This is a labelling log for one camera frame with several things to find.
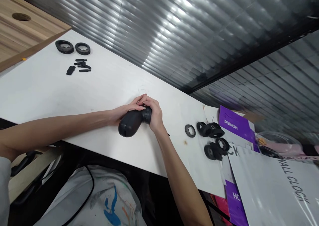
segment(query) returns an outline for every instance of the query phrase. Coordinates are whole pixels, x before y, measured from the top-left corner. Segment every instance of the white desk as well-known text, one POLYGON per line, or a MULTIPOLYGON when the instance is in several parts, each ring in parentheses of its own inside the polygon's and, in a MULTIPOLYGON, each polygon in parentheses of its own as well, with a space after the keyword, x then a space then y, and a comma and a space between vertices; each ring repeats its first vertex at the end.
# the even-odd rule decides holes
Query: white desk
MULTIPOLYGON (((198 189, 225 197, 220 163, 209 160, 204 153, 208 139, 198 134, 189 138, 184 131, 186 124, 196 127, 198 121, 206 122, 201 102, 72 30, 60 40, 74 46, 87 43, 91 54, 82 56, 74 51, 65 55, 51 43, 2 76, 0 118, 20 124, 51 116, 109 110, 147 93, 159 101, 165 127, 198 189), (79 72, 76 68, 71 76, 66 75, 69 66, 79 58, 87 59, 92 71, 79 72)), ((117 127, 104 127, 65 141, 166 176, 160 148, 146 124, 130 138, 120 136, 117 127)))

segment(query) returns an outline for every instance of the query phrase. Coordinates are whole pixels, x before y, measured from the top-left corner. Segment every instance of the white poster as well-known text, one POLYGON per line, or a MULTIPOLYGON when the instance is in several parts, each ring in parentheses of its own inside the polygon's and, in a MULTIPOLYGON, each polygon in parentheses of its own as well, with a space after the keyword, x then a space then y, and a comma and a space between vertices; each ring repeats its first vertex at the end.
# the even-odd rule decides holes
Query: white poster
POLYGON ((251 226, 319 225, 319 170, 232 145, 229 160, 251 226))

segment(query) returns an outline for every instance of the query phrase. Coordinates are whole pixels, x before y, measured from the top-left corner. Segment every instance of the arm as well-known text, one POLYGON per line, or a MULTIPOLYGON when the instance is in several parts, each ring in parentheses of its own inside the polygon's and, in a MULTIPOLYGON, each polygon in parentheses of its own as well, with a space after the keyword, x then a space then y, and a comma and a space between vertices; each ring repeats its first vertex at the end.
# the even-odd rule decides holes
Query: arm
POLYGON ((114 110, 44 118, 0 130, 0 156, 13 161, 18 155, 38 147, 103 126, 118 125, 129 110, 145 109, 137 105, 143 96, 114 110))
POLYGON ((198 189, 167 134, 159 103, 146 95, 141 101, 152 108, 150 128, 159 142, 169 185, 184 225, 212 225, 198 189))

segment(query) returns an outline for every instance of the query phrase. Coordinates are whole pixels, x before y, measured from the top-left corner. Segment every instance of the black handle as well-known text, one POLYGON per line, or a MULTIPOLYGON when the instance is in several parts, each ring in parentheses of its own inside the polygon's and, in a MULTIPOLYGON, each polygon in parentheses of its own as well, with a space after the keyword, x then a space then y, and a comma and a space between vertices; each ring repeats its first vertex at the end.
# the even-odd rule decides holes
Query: black handle
POLYGON ((133 110, 125 114, 119 124, 119 133, 124 137, 132 137, 139 129, 142 122, 151 123, 152 109, 147 107, 146 110, 133 110))

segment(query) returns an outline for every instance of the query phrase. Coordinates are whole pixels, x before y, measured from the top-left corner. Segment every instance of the white t-shirt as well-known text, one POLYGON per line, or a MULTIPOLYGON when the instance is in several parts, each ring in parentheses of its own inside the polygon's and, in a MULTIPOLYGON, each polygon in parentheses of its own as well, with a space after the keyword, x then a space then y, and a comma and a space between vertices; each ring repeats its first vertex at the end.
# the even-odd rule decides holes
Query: white t-shirt
MULTIPOLYGON (((10 165, 10 160, 0 157, 0 225, 8 223, 10 165)), ((69 225, 146 225, 140 201, 126 177, 102 166, 88 167, 94 178, 94 190, 69 225)), ((35 225, 63 225, 80 208, 91 189, 92 178, 88 170, 85 167, 77 169, 35 225)))

